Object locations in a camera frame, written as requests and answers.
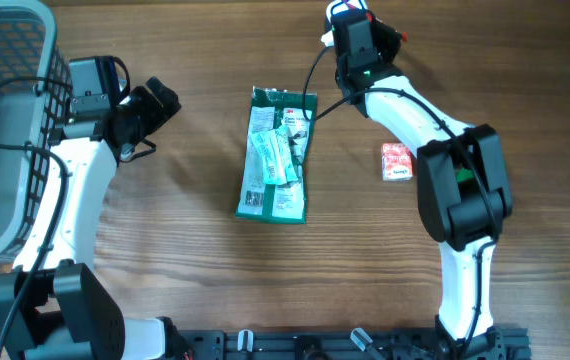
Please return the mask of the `light green wipes pack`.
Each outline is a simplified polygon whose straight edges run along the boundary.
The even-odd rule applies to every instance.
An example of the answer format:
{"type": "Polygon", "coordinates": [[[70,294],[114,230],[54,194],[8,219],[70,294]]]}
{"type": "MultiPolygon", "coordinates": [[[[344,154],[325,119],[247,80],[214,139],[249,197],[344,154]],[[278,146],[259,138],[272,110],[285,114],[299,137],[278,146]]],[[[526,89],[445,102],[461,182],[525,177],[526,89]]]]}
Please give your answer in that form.
{"type": "Polygon", "coordinates": [[[272,130],[250,133],[249,138],[261,160],[264,184],[281,186],[299,181],[285,124],[272,130]]]}

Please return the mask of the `green lid jar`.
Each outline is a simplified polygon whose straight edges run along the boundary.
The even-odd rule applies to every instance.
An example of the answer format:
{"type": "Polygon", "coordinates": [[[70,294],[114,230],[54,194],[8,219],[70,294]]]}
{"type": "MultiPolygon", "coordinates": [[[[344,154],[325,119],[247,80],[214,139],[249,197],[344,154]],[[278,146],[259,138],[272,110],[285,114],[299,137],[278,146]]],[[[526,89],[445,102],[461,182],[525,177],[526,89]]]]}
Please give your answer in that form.
{"type": "Polygon", "coordinates": [[[468,181],[474,177],[474,174],[471,170],[466,168],[460,168],[456,172],[456,181],[458,183],[462,183],[468,181]]]}

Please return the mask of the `red toothpaste tube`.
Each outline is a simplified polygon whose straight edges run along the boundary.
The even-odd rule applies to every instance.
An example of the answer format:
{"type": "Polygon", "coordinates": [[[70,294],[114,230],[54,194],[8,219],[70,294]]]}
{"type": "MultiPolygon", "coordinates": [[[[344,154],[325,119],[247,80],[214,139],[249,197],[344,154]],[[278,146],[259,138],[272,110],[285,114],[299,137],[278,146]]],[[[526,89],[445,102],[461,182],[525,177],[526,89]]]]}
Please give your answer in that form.
{"type": "Polygon", "coordinates": [[[406,43],[408,41],[408,35],[406,32],[399,31],[381,20],[377,15],[374,14],[372,10],[369,9],[364,0],[344,1],[343,4],[347,7],[348,10],[363,11],[366,14],[366,17],[371,26],[373,42],[375,44],[382,44],[387,42],[406,43]]]}

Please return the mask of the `green 3M gloves packet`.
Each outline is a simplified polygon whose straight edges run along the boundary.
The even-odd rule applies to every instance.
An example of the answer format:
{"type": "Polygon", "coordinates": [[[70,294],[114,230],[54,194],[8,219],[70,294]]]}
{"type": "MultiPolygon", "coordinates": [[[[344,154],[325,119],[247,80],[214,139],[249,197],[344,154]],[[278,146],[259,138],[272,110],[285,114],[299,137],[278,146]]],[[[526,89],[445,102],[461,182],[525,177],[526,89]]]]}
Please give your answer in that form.
{"type": "Polygon", "coordinates": [[[306,194],[303,164],[316,116],[317,96],[276,89],[253,89],[247,132],[247,150],[238,217],[270,223],[303,224],[306,194]],[[261,160],[249,134],[285,124],[298,182],[275,186],[263,183],[261,160]]]}

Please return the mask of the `red tissue pack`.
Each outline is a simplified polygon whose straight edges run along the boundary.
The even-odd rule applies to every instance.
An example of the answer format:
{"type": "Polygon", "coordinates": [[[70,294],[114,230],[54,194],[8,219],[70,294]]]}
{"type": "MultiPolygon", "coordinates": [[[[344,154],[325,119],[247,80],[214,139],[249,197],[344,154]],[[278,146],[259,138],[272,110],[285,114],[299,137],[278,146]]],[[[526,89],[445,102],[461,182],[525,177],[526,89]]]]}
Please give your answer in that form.
{"type": "Polygon", "coordinates": [[[381,163],[384,181],[406,181],[413,177],[411,152],[401,143],[383,144],[381,163]]]}

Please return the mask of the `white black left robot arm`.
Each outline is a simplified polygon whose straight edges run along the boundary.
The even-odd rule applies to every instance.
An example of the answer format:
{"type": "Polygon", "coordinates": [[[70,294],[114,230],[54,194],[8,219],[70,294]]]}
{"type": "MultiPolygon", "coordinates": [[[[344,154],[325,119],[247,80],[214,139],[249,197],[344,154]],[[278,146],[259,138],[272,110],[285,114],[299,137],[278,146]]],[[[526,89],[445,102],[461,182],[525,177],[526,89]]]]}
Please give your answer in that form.
{"type": "Polygon", "coordinates": [[[190,359],[168,317],[127,319],[96,278],[101,207],[120,162],[181,109],[152,77],[134,89],[75,94],[46,149],[48,178],[29,239],[0,275],[0,356],[12,359],[190,359]]]}

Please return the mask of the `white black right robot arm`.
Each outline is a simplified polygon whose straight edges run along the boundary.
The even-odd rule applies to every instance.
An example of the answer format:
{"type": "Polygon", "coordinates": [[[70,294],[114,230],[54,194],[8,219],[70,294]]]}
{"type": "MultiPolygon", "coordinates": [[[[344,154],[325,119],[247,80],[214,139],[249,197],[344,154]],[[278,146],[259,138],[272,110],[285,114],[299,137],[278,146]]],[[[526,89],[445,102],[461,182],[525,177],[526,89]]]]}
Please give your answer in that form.
{"type": "Polygon", "coordinates": [[[513,209],[503,150],[489,125],[459,122],[421,96],[394,65],[404,37],[369,10],[327,18],[346,103],[388,129],[417,163],[421,221],[441,256],[442,299],[434,330],[405,333],[390,358],[416,350],[435,359],[505,359],[504,332],[489,305],[491,261],[513,209]]]}

